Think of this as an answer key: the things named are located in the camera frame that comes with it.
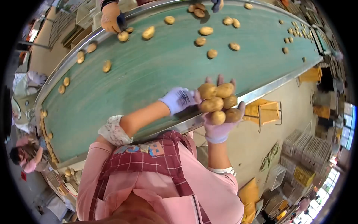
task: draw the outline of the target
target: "green conveyor belt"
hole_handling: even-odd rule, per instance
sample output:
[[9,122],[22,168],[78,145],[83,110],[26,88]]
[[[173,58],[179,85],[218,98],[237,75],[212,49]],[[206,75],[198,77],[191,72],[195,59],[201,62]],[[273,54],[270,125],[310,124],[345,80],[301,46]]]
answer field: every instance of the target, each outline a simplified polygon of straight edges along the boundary
[[[175,17],[175,24],[164,23],[169,15]],[[237,18],[241,27],[224,25],[226,16]],[[134,32],[128,42],[120,43],[113,35],[100,43],[93,53],[86,54],[82,64],[67,71],[43,102],[42,108],[48,111],[45,126],[53,133],[55,154],[63,162],[86,152],[108,117],[155,102],[175,86],[196,89],[206,76],[215,79],[222,73],[225,81],[237,80],[236,94],[242,95],[299,69],[302,57],[306,63],[316,61],[320,56],[314,51],[315,43],[290,35],[287,29],[293,26],[291,22],[291,17],[272,10],[225,5],[219,13],[210,11],[206,23],[182,7],[129,24]],[[142,40],[142,32],[151,25],[155,26],[154,37]],[[206,37],[204,46],[196,47],[194,41],[202,26],[213,27],[214,33]],[[290,36],[294,42],[285,44],[284,38]],[[241,50],[231,50],[230,42],[237,42]],[[283,54],[283,47],[289,48],[288,54]],[[218,51],[212,60],[206,56],[210,49]],[[102,72],[106,60],[112,62],[109,73]],[[70,77],[71,83],[60,95],[58,87],[65,77]],[[195,113],[189,110],[164,118],[143,128],[139,135],[162,130]]]

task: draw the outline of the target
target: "red plaid apron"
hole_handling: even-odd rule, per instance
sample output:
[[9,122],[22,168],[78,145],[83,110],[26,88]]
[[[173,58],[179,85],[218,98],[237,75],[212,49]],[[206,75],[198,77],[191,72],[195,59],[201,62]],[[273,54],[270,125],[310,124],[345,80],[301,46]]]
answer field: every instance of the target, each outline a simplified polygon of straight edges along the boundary
[[[161,144],[164,154],[156,156],[156,154],[160,153],[156,148],[156,142]],[[159,136],[155,141],[146,143],[146,145],[150,144],[148,152],[140,150],[140,145],[121,146],[116,149],[103,164],[97,187],[93,195],[88,220],[95,220],[97,199],[103,200],[108,178],[110,174],[116,171],[146,171],[160,173],[171,177],[180,196],[194,195],[184,177],[182,163],[179,157],[178,142],[181,142],[191,153],[193,153],[189,141],[177,131],[166,132]],[[203,224],[211,224],[200,203],[199,208]]]

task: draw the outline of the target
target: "yellow crate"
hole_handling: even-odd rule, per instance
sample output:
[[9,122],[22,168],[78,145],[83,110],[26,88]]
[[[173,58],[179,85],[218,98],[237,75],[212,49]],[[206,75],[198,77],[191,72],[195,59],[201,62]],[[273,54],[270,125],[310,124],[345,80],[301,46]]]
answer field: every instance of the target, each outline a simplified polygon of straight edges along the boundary
[[316,175],[315,172],[308,170],[303,166],[296,166],[294,172],[295,179],[305,187],[308,187],[312,183],[315,175]]

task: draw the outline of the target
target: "gloved hand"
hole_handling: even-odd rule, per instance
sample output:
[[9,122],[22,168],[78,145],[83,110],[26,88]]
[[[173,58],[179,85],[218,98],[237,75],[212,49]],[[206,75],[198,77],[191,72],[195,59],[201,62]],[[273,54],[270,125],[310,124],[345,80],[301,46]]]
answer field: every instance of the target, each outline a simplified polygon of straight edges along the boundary
[[[207,78],[206,82],[212,82],[211,78]],[[218,75],[218,85],[221,85],[224,83],[224,77],[222,74]],[[231,80],[231,83],[236,88],[236,81],[234,79]],[[195,100],[197,103],[200,102],[200,98],[195,96]],[[244,116],[245,113],[245,102],[241,101],[239,103],[238,109],[241,111],[241,119]],[[205,138],[208,142],[217,144],[225,142],[228,138],[229,132],[237,125],[240,121],[235,123],[223,123],[221,125],[213,125],[210,122],[210,117],[212,113],[205,113],[202,115],[202,118],[204,119],[204,127],[205,127]]]
[[169,107],[170,115],[173,116],[188,106],[196,105],[197,102],[194,99],[195,94],[198,95],[198,91],[189,91],[186,88],[174,87],[165,96],[158,100],[162,101]]
[[108,3],[102,9],[101,26],[105,31],[120,33],[126,29],[126,19],[116,2]]
[[28,71],[26,73],[26,75],[28,76],[29,79],[31,79],[34,83],[36,83],[39,86],[44,86],[46,80],[47,80],[47,76],[45,74],[39,74],[35,71]]
[[214,3],[214,6],[211,8],[213,13],[219,12],[224,7],[224,0],[211,0]]

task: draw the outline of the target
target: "window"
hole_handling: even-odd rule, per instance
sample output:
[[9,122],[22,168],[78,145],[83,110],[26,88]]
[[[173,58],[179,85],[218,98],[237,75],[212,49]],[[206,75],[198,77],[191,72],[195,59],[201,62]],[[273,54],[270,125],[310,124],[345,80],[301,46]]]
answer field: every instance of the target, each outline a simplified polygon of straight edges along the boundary
[[339,177],[339,172],[335,169],[331,169],[326,181],[324,181],[323,186],[318,190],[317,195],[320,196],[317,200],[312,200],[308,208],[308,215],[305,215],[304,212],[299,214],[295,219],[295,224],[310,224],[314,218],[318,215],[319,211],[322,209],[322,206],[328,200],[329,195],[332,193],[333,188],[336,185],[336,182]]
[[356,106],[349,103],[344,103],[344,119],[346,123],[342,130],[340,144],[347,150],[350,150],[353,141],[355,119],[356,119]]

